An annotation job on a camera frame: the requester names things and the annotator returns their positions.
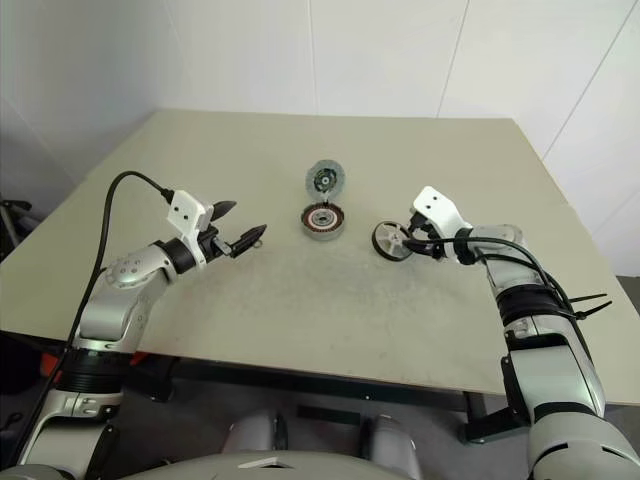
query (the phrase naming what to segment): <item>white wall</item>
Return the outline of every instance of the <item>white wall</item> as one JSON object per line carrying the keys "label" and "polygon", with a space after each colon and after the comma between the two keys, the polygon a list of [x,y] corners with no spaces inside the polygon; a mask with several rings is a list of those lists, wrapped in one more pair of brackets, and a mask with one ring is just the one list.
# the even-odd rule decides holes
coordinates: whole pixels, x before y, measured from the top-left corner
{"label": "white wall", "polygon": [[637,0],[1,2],[5,196],[50,210],[159,107],[506,116],[640,275]]}

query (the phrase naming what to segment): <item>metal disc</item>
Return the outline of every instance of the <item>metal disc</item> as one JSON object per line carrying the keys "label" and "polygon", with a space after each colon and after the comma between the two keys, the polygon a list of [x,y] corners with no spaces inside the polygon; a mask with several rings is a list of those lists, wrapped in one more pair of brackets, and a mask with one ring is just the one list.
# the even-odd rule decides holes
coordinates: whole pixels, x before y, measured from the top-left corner
{"label": "metal disc", "polygon": [[413,253],[403,244],[409,238],[409,231],[396,222],[379,223],[371,234],[371,242],[376,252],[394,262],[400,262]]}
{"label": "metal disc", "polygon": [[334,160],[320,160],[307,172],[307,192],[318,202],[328,202],[342,191],[344,170]]}

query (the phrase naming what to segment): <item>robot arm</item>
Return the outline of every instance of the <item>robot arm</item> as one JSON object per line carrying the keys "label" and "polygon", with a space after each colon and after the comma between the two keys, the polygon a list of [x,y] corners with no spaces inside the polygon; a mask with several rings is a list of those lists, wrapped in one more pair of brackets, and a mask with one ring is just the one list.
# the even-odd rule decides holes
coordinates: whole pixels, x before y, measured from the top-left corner
{"label": "robot arm", "polygon": [[22,448],[19,465],[51,465],[76,479],[98,478],[117,432],[107,421],[122,401],[122,384],[151,309],[178,276],[222,255],[237,257],[259,241],[266,225],[227,244],[211,223],[235,202],[207,205],[173,192],[168,221],[179,237],[118,259],[101,274],[82,312],[55,388],[46,396]]}
{"label": "robot arm", "polygon": [[[395,253],[395,260],[414,252],[485,264],[509,350],[501,362],[509,406],[532,425],[531,478],[640,476],[640,459],[633,448],[602,418],[604,392],[576,315],[526,250],[520,229],[473,227],[432,187],[422,190],[412,212],[408,229],[393,231],[385,222],[386,232],[392,232],[385,237],[377,228],[374,246]],[[417,240],[417,230],[429,240]]]}

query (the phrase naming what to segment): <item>wheel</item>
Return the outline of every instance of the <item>wheel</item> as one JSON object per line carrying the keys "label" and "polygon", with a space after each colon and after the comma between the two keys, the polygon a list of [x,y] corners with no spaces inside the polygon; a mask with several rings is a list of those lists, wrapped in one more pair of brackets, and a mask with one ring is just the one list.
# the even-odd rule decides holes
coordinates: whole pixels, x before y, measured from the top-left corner
{"label": "wheel", "polygon": [[403,243],[410,238],[411,234],[403,225],[396,222],[382,222],[373,230],[371,243],[382,257],[392,262],[401,262],[413,253]]}

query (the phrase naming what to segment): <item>beige tabletop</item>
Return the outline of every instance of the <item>beige tabletop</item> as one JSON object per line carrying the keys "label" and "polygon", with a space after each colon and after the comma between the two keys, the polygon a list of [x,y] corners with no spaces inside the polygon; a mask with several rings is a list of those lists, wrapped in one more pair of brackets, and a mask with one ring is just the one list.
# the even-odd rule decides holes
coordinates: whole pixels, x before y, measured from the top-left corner
{"label": "beige tabletop", "polygon": [[[306,171],[342,164],[337,240],[301,232]],[[501,321],[482,267],[371,247],[408,221],[424,185],[472,224],[513,223],[569,296],[613,305],[581,323],[610,402],[640,404],[640,319],[575,212],[510,120],[432,120],[163,111],[101,165],[0,267],[1,327],[64,338],[91,271],[107,187],[140,170],[164,186],[238,205],[219,222],[264,245],[189,272],[152,311],[141,350],[401,384],[502,393]],[[157,193],[127,179],[105,263],[174,236]]]}

